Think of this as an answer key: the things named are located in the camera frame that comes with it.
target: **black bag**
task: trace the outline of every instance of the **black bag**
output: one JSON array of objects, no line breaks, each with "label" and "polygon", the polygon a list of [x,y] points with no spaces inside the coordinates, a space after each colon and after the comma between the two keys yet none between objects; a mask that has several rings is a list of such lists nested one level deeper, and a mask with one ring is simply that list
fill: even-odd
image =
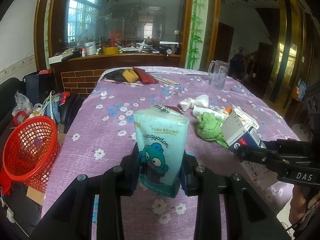
[{"label": "black bag", "polygon": [[23,81],[26,83],[26,96],[33,105],[42,104],[50,92],[55,90],[53,73],[39,74],[39,71],[33,72],[24,76]]}]

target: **chopstick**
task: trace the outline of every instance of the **chopstick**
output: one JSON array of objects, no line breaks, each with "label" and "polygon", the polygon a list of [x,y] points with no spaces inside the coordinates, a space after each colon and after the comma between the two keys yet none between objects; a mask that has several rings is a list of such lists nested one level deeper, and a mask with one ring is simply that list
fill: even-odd
[{"label": "chopstick", "polygon": [[128,83],[128,82],[117,82],[110,79],[104,79],[105,81],[112,82],[112,83],[118,83],[118,84],[127,84],[127,85],[136,85],[136,86],[143,86],[143,84],[137,84],[137,83]]},{"label": "chopstick", "polygon": [[172,81],[170,79],[166,79],[166,78],[163,78],[163,77],[158,77],[158,76],[155,76],[155,75],[152,75],[152,74],[150,74],[150,75],[153,76],[156,80],[162,81],[163,83],[173,84],[173,85],[180,85],[179,83],[177,83],[175,81]]}]

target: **hangyodon cartoon character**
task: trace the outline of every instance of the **hangyodon cartoon character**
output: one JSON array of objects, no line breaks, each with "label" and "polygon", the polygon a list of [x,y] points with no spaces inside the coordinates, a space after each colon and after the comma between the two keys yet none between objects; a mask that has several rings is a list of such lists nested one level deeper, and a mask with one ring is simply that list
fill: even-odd
[{"label": "hangyodon cartoon character", "polygon": [[165,164],[163,148],[160,143],[146,145],[143,151],[139,152],[141,161],[141,174],[145,174],[147,179],[155,184],[161,184],[160,178],[165,176],[169,167]]}]

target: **red plastic basket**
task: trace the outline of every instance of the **red plastic basket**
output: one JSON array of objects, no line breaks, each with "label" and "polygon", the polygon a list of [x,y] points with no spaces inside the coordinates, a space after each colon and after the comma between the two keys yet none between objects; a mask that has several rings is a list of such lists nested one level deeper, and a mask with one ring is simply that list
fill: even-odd
[{"label": "red plastic basket", "polygon": [[55,122],[47,116],[30,118],[5,143],[4,170],[11,179],[44,193],[59,149]]}]

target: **glass partition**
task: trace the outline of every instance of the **glass partition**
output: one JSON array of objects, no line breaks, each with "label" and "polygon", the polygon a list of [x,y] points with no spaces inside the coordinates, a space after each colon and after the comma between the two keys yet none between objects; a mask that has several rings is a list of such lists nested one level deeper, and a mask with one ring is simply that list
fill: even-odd
[{"label": "glass partition", "polygon": [[182,10],[183,0],[68,0],[64,40],[69,47],[99,36],[124,46],[144,39],[179,42]]}]

